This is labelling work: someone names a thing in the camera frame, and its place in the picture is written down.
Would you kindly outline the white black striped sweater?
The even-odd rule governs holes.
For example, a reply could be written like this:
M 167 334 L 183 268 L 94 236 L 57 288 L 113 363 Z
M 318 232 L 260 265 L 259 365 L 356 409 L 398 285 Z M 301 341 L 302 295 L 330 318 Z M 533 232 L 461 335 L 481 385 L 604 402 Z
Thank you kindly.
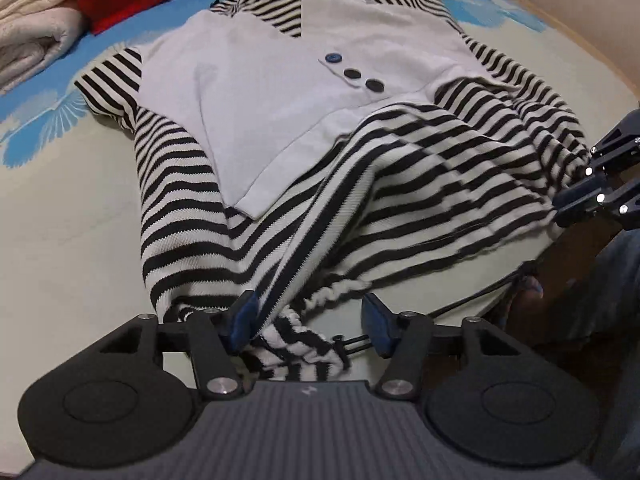
M 442 0 L 219 0 L 75 84 L 134 137 L 156 313 L 254 292 L 241 353 L 265 378 L 346 370 L 311 312 L 544 229 L 589 157 L 554 90 Z

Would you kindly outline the beige folded blanket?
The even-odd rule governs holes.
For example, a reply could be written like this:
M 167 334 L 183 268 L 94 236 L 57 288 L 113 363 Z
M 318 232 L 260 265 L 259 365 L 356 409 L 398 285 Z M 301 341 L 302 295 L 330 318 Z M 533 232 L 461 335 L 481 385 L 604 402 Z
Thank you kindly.
M 84 30 L 75 0 L 1 0 L 1 92 L 42 72 Z

